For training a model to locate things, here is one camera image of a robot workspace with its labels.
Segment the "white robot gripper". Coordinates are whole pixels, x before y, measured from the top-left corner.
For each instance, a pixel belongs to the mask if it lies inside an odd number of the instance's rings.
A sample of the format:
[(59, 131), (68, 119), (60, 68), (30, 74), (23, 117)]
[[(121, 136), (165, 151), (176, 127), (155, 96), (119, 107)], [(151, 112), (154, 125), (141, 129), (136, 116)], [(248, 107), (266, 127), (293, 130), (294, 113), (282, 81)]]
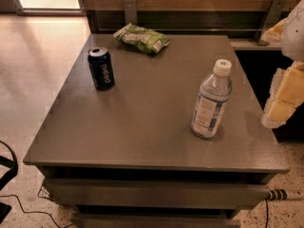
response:
[(261, 119), (265, 127), (279, 128), (304, 103), (304, 0), (287, 18), (267, 29), (261, 40), (266, 44), (281, 43), (282, 54), (294, 60), (287, 69), (276, 70)]

